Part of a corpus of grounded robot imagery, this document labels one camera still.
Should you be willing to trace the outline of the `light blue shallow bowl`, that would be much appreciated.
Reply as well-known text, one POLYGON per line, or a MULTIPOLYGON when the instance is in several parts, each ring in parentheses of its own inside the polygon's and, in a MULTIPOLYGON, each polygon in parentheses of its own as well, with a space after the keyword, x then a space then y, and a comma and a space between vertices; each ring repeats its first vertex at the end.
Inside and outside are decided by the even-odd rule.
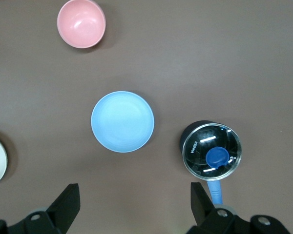
POLYGON ((151 139, 155 118, 145 99, 129 91, 116 91, 102 97, 91 114, 94 137, 105 148, 129 153, 151 139))

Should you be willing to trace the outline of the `small deep pink bowl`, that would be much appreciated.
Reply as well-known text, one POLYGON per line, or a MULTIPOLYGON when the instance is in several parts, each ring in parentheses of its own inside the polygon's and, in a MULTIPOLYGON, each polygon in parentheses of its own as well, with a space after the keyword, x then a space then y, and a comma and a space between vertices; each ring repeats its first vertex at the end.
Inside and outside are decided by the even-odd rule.
POLYGON ((69 0, 58 13, 57 29, 68 45, 78 49, 90 48, 104 36, 105 14, 93 0, 69 0))

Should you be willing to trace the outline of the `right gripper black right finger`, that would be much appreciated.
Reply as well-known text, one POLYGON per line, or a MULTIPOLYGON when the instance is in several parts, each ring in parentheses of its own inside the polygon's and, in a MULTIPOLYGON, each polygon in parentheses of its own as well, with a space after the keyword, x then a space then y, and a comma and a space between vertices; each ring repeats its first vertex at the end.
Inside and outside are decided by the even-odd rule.
POLYGON ((191 210, 196 225, 188 234, 251 234, 251 225, 225 208, 215 208, 202 184, 190 186, 191 210))

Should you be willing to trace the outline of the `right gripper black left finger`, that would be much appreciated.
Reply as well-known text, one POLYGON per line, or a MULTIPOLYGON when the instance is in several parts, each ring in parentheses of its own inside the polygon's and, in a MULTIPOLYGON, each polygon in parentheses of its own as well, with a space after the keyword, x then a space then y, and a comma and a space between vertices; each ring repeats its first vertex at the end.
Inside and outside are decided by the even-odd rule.
POLYGON ((46 211, 31 213, 8 227, 8 234, 66 234, 79 211, 79 186, 69 184, 46 211))

